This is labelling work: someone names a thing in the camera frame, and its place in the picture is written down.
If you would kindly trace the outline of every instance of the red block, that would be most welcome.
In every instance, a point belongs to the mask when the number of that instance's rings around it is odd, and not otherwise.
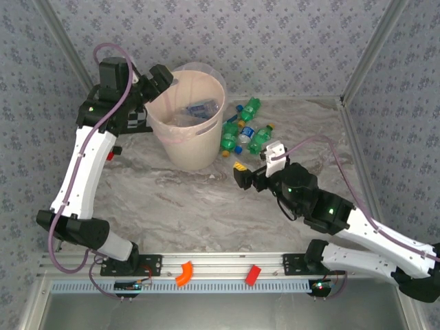
[[[245,283],[247,285],[253,286],[255,284],[256,279],[259,277],[260,272],[261,272],[261,268],[253,265],[249,271],[249,274],[245,279]]]

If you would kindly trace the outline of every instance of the trash can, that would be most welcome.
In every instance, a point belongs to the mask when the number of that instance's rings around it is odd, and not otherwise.
[[[189,63],[173,71],[172,85],[146,104],[148,122],[174,165],[187,171],[205,168],[219,154],[226,83],[203,63]],[[219,109],[211,119],[190,127],[167,125],[177,111],[202,100],[215,100]]]

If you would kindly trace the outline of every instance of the small yellow object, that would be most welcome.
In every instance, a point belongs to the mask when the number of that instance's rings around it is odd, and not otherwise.
[[[246,166],[242,165],[242,163],[239,162],[235,162],[234,168],[236,168],[239,171],[246,171],[248,169]]]

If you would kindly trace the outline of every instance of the green soda bottle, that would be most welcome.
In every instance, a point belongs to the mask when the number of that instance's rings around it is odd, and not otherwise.
[[[261,102],[259,98],[250,98],[245,108],[240,112],[241,119],[243,119],[245,122],[253,119],[256,115],[256,112],[260,109],[260,106]]]
[[[239,133],[239,126],[236,122],[227,122],[223,127],[223,135],[221,136],[221,155],[229,157],[231,151],[234,150],[237,143],[237,134]]]
[[[272,138],[272,129],[274,129],[273,124],[268,124],[264,129],[260,129],[252,138],[247,148],[253,155],[258,155],[261,151],[261,146],[263,143],[269,141]]]

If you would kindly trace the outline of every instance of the floral wallpaper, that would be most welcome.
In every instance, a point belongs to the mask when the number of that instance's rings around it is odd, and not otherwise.
[[[58,192],[84,91],[31,1],[0,3],[0,329],[16,329]]]
[[[440,3],[410,1],[350,105],[394,229],[440,242]],[[440,302],[427,305],[440,329]]]
[[[113,41],[142,72],[201,61],[245,97],[340,95],[389,2],[50,1],[95,80],[90,50]]]

